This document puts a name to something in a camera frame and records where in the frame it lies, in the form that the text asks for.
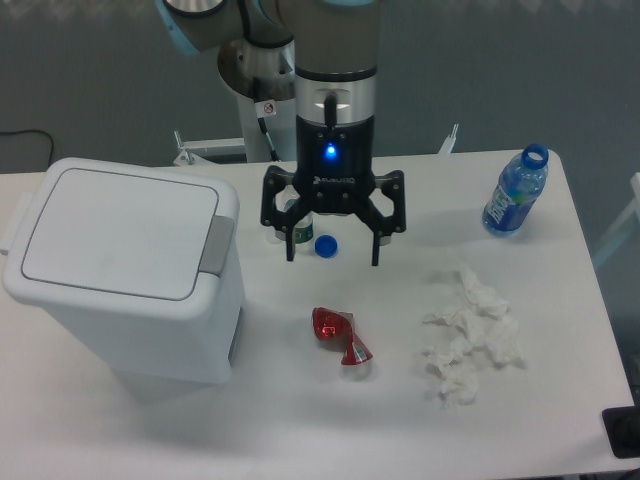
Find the small bottle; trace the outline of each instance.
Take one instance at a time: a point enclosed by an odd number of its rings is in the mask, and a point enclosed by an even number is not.
[[[287,185],[282,192],[282,211],[286,212],[291,205],[295,203],[299,195],[292,185]],[[276,232],[280,240],[284,240],[284,233]],[[293,231],[293,239],[295,243],[306,243],[313,238],[313,217],[311,212],[307,213],[300,220]]]
[[[485,228],[497,237],[518,231],[547,180],[549,151],[532,144],[504,167],[482,214]]]

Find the blue bottle cap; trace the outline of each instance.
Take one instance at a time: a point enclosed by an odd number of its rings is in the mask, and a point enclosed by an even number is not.
[[[531,170],[539,170],[549,161],[549,150],[544,145],[532,143],[522,152],[522,164]]]
[[[331,235],[320,235],[316,239],[316,253],[322,258],[331,258],[338,252],[338,242]]]

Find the gripper logo text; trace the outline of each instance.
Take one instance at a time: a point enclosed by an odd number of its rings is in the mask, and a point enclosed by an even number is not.
[[[491,205],[489,205],[487,213],[493,217],[496,223],[500,223],[504,216],[504,212],[507,211],[507,208],[515,204],[516,202],[507,195],[507,193],[502,189],[502,186],[498,185],[498,188],[496,188],[493,198],[491,199]]]
[[[318,185],[320,183],[356,183],[356,179],[353,177],[342,177],[342,178],[324,178],[324,177],[313,177],[313,184]]]

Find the table surface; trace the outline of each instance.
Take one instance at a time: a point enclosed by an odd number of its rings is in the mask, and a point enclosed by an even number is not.
[[[287,263],[258,222],[264,164],[176,167],[239,192],[247,302],[232,379],[115,372],[0,289],[1,476],[450,480],[637,467],[613,457],[600,417],[632,399],[557,155],[517,235],[493,238],[481,225],[513,154],[374,159],[377,174],[406,175],[408,229],[382,247],[379,267],[353,216],[314,217],[316,234],[338,240],[335,258],[303,246]],[[41,179],[0,176],[0,229]],[[476,355],[476,401],[445,408],[423,355],[441,338],[422,320],[464,301],[460,261],[509,300],[527,365],[497,369]],[[354,373],[318,344],[316,306],[355,315],[375,356],[368,366]]]

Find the gray wall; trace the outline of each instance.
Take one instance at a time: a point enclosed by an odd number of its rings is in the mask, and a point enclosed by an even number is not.
[[[240,136],[216,52],[180,56],[151,1],[51,3],[71,8],[0,3],[0,130],[44,128],[56,158],[154,166],[174,129]],[[456,122],[456,151],[545,143],[591,246],[640,170],[639,26],[632,0],[385,0],[375,154],[433,153]],[[46,149],[0,138],[0,172],[41,170]],[[599,278],[623,354],[640,351],[640,242]]]

